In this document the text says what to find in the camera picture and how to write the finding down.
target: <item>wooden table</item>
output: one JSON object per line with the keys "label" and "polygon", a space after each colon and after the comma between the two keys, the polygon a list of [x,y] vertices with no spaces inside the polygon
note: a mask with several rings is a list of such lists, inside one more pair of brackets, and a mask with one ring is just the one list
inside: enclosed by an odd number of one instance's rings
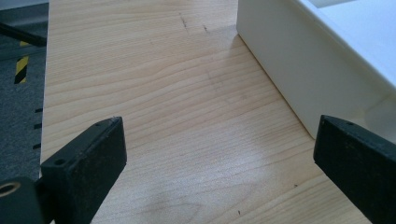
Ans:
{"label": "wooden table", "polygon": [[93,223],[368,223],[314,164],[236,12],[236,0],[50,1],[41,160],[124,119],[128,164]]}

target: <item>pencil mark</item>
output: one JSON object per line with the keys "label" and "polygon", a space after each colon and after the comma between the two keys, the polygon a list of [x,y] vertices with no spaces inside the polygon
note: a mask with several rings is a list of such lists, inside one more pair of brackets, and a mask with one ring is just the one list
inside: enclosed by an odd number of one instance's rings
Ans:
{"label": "pencil mark", "polygon": [[184,18],[181,16],[181,13],[178,13],[178,15],[180,16],[180,19],[181,19],[181,21],[183,22],[184,28],[187,29],[187,23],[186,23],[186,21],[184,20]]}

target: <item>wood grain surface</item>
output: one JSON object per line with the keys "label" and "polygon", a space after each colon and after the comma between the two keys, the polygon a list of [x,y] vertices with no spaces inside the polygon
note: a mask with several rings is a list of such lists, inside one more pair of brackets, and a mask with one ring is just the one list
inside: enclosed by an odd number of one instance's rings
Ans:
{"label": "wood grain surface", "polygon": [[236,0],[50,1],[41,160],[124,120],[128,164],[92,223],[368,223],[236,15]]}

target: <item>screw hole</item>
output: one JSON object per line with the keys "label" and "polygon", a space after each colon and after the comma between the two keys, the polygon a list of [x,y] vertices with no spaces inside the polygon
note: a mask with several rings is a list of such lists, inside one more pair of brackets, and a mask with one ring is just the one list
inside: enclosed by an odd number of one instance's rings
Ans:
{"label": "screw hole", "polygon": [[6,184],[0,186],[0,198],[13,193],[20,186],[21,186],[21,184],[19,182],[6,183]]}
{"label": "screw hole", "polygon": [[55,165],[62,165],[65,163],[65,160],[59,159],[55,162]]}

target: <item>white box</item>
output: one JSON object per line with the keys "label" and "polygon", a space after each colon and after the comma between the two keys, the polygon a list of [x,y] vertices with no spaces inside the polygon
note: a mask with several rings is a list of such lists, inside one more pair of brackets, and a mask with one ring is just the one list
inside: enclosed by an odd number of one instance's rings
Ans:
{"label": "white box", "polygon": [[236,28],[313,137],[326,114],[396,142],[395,0],[240,0]]}

